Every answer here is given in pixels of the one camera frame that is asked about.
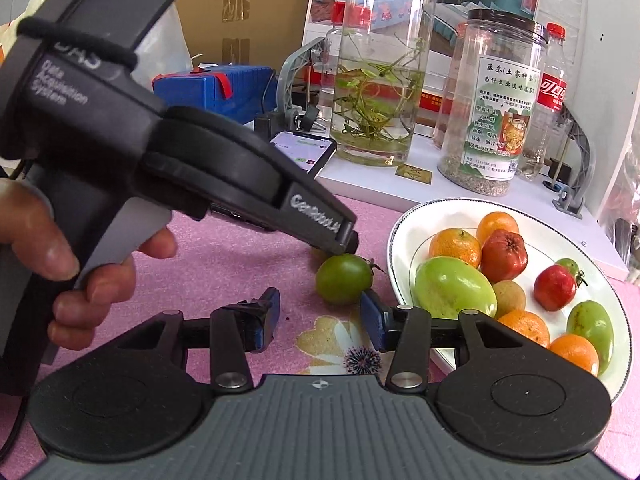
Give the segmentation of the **person's left hand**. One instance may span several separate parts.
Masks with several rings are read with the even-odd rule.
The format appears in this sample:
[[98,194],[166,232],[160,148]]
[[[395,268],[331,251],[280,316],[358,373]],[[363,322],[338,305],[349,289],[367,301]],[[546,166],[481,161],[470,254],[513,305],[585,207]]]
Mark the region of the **person's left hand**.
[[[7,178],[1,180],[1,243],[10,246],[27,269],[47,280],[68,281],[79,273],[79,261],[43,201]],[[50,341],[70,350],[89,347],[111,305],[131,299],[135,287],[131,256],[97,268],[83,290],[62,292],[53,301]]]

